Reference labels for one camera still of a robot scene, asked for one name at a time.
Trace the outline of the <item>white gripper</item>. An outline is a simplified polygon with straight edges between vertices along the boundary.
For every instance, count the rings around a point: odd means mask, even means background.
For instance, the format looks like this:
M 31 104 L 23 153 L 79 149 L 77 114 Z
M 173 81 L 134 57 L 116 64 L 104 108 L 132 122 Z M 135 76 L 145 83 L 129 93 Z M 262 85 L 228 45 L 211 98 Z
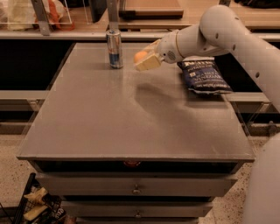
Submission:
M 135 69 L 137 71 L 145 71 L 160 67 L 161 60 L 170 64 L 177 62 L 179 59 L 179 53 L 176 44 L 177 33 L 178 30 L 169 32 L 161 39 L 157 39 L 156 41 L 147 45 L 143 49 L 145 52 L 147 52 L 147 55 L 138 63 L 134 62 Z

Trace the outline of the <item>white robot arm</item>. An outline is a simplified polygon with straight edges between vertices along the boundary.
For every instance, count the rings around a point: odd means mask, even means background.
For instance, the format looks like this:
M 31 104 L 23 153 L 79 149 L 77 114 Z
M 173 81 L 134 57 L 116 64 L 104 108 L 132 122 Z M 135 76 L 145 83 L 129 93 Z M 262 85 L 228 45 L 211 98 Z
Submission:
M 190 56 L 231 53 L 280 111 L 280 50 L 252 34 L 227 6 L 210 7 L 198 24 L 170 32 L 144 50 L 135 61 L 138 71 Z M 280 224 L 280 133 L 259 150 L 253 163 L 242 224 Z

